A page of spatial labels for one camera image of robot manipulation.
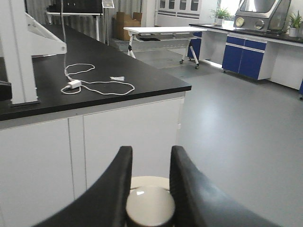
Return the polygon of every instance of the white cable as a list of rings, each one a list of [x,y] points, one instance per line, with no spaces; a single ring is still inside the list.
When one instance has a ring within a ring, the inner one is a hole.
[[[63,0],[61,0],[61,12],[60,12],[60,16],[61,16],[61,24],[62,24],[62,31],[63,31],[63,37],[64,37],[64,42],[66,43],[66,33],[65,33],[65,24],[64,24],[64,17],[63,17]],[[80,73],[84,73],[84,72],[89,72],[91,70],[94,70],[95,69],[95,66],[92,65],[92,64],[85,64],[85,63],[77,63],[77,64],[73,64],[73,65],[68,65],[66,66],[66,53],[64,54],[64,60],[63,60],[63,64],[64,64],[64,74],[65,76],[68,78],[69,81],[73,81],[75,79],[73,79],[72,77],[70,77],[71,75],[77,75],[77,74],[80,74]],[[74,73],[68,73],[67,69],[69,67],[72,67],[72,66],[75,66],[75,65],[89,65],[91,66],[91,68],[89,68],[88,70],[84,70],[84,71],[79,71],[79,72],[74,72]],[[117,95],[117,96],[125,96],[129,93],[131,93],[132,91],[135,90],[135,87],[134,85],[130,84],[130,83],[124,83],[124,82],[118,82],[118,81],[94,81],[94,82],[87,82],[87,81],[84,81],[84,80],[81,80],[81,79],[77,79],[79,81],[81,81],[81,83],[85,83],[85,84],[109,84],[109,83],[117,83],[117,84],[123,84],[123,85],[127,85],[127,86],[130,86],[131,89],[125,93],[114,93],[114,92],[110,92],[110,93],[103,93],[101,91],[98,91],[98,90],[94,90],[94,89],[91,89],[85,85],[80,85],[79,86],[79,91],[76,91],[76,92],[72,92],[72,93],[69,93],[69,92],[65,92],[66,89],[69,89],[71,88],[71,86],[65,86],[64,88],[61,89],[61,92],[63,94],[66,94],[66,95],[74,95],[74,94],[78,94],[81,92],[81,87],[84,87],[85,89],[89,90],[89,91],[93,91],[93,92],[96,92],[98,94],[101,94],[101,95]]]
[[[66,95],[74,95],[81,92],[81,87],[79,87],[79,91],[76,92],[65,92],[64,90],[68,88],[70,88],[70,86],[65,86],[64,88],[61,89],[61,92]]]

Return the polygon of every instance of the blue cabinet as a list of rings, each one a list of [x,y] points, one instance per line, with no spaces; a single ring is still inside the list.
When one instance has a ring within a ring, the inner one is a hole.
[[[265,48],[266,41],[227,36],[222,68],[259,79]]]
[[[299,93],[300,93],[301,95],[303,95],[303,81],[302,81],[302,84],[301,84],[301,87],[300,87]]]

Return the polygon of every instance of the black countertop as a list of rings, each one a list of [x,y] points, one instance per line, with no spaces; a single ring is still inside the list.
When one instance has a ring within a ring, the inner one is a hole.
[[[217,29],[217,30],[221,30],[221,31],[238,33],[238,34],[254,35],[254,36],[258,36],[258,37],[277,39],[277,40],[283,40],[283,41],[303,44],[303,38],[290,37],[287,34],[270,34],[270,33],[252,31],[252,30],[247,30],[247,29],[238,29],[238,28],[234,28],[234,27],[230,27],[230,26],[218,26],[218,25],[210,26],[209,24],[190,24],[190,26],[203,27],[206,29],[212,28],[212,29]]]
[[[46,26],[46,28],[63,40],[61,26]],[[64,75],[63,55],[36,58],[33,59],[33,66],[40,103],[10,107],[9,101],[0,102],[0,121],[191,90],[190,84],[69,27],[66,28],[66,34],[67,65],[90,63],[96,67],[90,72],[72,76],[74,79],[110,81],[110,77],[124,76],[126,83],[135,86],[135,91],[125,96],[105,96],[83,89],[76,95],[63,95],[60,90],[68,82]],[[84,69],[87,68],[76,66],[69,69],[69,72]],[[105,93],[124,93],[130,88],[117,84],[89,87]]]

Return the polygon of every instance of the black monitor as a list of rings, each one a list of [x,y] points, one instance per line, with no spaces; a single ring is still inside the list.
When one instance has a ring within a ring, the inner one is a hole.
[[[64,13],[102,13],[102,0],[62,0]],[[56,0],[56,12],[61,11],[61,0]]]

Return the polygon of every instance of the white wall cabinet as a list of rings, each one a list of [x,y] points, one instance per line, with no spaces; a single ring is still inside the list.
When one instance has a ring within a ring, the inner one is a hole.
[[[0,206],[6,227],[29,227],[73,201],[68,121],[0,131]]]

